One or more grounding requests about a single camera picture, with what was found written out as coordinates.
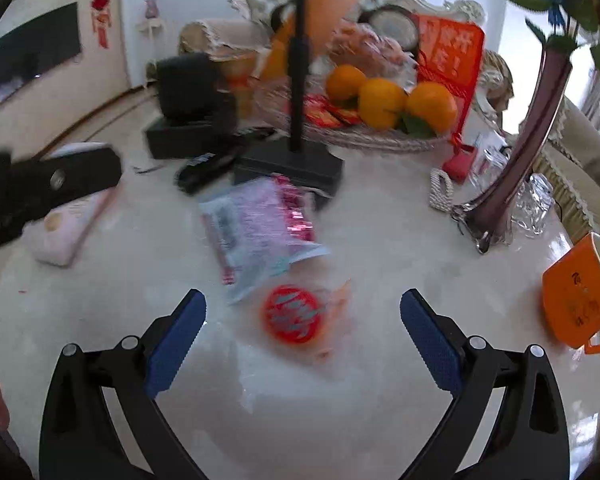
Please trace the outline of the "white tissue pack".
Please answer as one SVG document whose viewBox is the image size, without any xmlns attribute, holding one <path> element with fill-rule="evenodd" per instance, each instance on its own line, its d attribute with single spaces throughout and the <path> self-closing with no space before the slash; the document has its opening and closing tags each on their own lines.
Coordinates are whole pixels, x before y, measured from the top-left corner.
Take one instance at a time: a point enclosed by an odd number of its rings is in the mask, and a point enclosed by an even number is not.
<svg viewBox="0 0 600 480">
<path fill-rule="evenodd" d="M 108 156 L 111 162 L 89 162 L 87 169 L 96 169 L 99 177 L 111 182 L 109 186 L 54 208 L 43 219 L 24 226 L 22 244 L 35 261 L 60 268 L 71 266 L 88 232 L 114 197 L 122 175 L 120 156 L 110 144 L 70 143 L 50 155 L 50 158 L 56 158 L 91 154 L 104 148 L 112 153 Z"/>
</svg>

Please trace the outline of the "round red candy wrapper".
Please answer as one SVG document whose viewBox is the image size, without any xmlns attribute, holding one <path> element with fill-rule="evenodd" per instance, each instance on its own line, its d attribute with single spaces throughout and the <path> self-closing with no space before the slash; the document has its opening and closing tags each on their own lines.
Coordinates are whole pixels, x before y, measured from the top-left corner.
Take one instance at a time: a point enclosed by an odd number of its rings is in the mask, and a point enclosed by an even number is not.
<svg viewBox="0 0 600 480">
<path fill-rule="evenodd" d="M 279 347 L 324 362 L 351 331 L 350 299 L 350 281 L 335 289 L 279 285 L 260 307 L 260 323 Z"/>
</svg>

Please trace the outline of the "orange ceramic mug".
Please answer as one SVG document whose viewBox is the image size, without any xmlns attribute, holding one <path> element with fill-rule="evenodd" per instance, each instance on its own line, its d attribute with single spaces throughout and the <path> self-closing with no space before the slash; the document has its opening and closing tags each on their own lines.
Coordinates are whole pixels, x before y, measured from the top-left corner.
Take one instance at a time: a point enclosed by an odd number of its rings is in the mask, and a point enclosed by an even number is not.
<svg viewBox="0 0 600 480">
<path fill-rule="evenodd" d="M 582 237 L 542 275 L 542 307 L 555 338 L 587 354 L 600 354 L 600 234 Z"/>
</svg>

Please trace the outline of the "red chinese knot decoration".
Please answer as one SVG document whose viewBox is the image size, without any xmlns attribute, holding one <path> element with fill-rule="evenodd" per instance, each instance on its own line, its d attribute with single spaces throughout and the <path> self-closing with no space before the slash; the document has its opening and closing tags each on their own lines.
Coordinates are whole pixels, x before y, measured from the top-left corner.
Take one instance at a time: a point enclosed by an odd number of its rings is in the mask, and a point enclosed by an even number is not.
<svg viewBox="0 0 600 480">
<path fill-rule="evenodd" d="M 111 27 L 110 0 L 92 0 L 92 29 L 102 49 L 109 49 L 108 29 Z"/>
</svg>

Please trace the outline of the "purple glass flower vase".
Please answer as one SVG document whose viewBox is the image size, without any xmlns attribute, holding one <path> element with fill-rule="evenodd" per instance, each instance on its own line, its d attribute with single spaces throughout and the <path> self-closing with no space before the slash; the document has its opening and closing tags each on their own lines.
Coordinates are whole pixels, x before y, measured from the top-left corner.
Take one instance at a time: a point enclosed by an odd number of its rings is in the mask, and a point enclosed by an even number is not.
<svg viewBox="0 0 600 480">
<path fill-rule="evenodd" d="M 546 15 L 550 32 L 542 32 L 538 25 L 526 21 L 542 47 L 541 62 L 528 113 L 507 164 L 485 191 L 451 209 L 458 229 L 474 241 L 481 255 L 507 240 L 510 208 L 555 121 L 572 71 L 573 52 L 587 44 L 600 72 L 600 0 L 507 1 L 522 10 Z"/>
</svg>

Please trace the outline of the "wall mounted black television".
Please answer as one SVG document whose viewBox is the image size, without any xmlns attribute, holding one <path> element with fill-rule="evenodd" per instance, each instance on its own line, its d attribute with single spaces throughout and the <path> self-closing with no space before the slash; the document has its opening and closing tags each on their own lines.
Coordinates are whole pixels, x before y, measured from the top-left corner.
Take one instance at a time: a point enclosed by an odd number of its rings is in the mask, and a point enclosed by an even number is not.
<svg viewBox="0 0 600 480">
<path fill-rule="evenodd" d="M 66 4 L 0 38 L 0 106 L 21 88 L 82 52 L 79 6 Z"/>
</svg>

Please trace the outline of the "pink white snack bag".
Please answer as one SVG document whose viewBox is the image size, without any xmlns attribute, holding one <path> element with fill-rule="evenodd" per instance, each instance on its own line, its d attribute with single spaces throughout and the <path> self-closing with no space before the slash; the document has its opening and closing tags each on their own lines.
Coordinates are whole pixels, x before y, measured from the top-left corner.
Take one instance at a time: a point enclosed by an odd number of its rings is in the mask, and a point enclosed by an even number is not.
<svg viewBox="0 0 600 480">
<path fill-rule="evenodd" d="M 317 239 L 313 191 L 280 174 L 232 186 L 199 207 L 232 304 L 293 264 L 328 254 Z"/>
</svg>

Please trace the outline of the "oranges in fruit tray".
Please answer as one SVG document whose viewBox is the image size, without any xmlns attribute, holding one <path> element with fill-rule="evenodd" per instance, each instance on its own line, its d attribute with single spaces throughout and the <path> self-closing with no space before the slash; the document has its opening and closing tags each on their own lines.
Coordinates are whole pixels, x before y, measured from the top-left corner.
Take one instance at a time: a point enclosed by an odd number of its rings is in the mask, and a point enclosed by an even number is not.
<svg viewBox="0 0 600 480">
<path fill-rule="evenodd" d="M 330 102 L 355 101 L 358 117 L 376 130 L 396 127 L 400 119 L 424 124 L 437 136 L 456 124 L 458 107 L 443 84 L 422 81 L 411 92 L 386 78 L 367 77 L 353 65 L 339 65 L 327 76 L 325 96 Z"/>
</svg>

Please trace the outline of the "black phone stand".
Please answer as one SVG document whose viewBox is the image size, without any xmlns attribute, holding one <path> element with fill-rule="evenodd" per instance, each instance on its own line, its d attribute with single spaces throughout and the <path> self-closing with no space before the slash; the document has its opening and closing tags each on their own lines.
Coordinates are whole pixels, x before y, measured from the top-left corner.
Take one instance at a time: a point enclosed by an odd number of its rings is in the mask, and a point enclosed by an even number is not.
<svg viewBox="0 0 600 480">
<path fill-rule="evenodd" d="M 296 0 L 294 36 L 288 44 L 290 76 L 290 123 L 286 139 L 254 144 L 240 156 L 233 182 L 244 183 L 258 177 L 281 174 L 298 188 L 313 195 L 317 209 L 324 208 L 337 193 L 343 160 L 326 145 L 303 140 L 304 90 L 309 69 L 310 42 L 306 36 L 306 0 Z"/>
</svg>

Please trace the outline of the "beige fringed sofa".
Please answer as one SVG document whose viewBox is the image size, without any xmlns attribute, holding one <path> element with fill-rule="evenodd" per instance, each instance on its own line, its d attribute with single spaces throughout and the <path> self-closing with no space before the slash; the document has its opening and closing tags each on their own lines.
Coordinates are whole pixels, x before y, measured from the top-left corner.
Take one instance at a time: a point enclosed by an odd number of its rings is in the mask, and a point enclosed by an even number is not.
<svg viewBox="0 0 600 480">
<path fill-rule="evenodd" d="M 559 104 L 533 169 L 553 185 L 554 199 L 562 208 L 560 223 L 571 240 L 562 258 L 588 233 L 600 234 L 600 132 L 568 99 Z M 592 343 L 600 344 L 600 332 Z"/>
</svg>

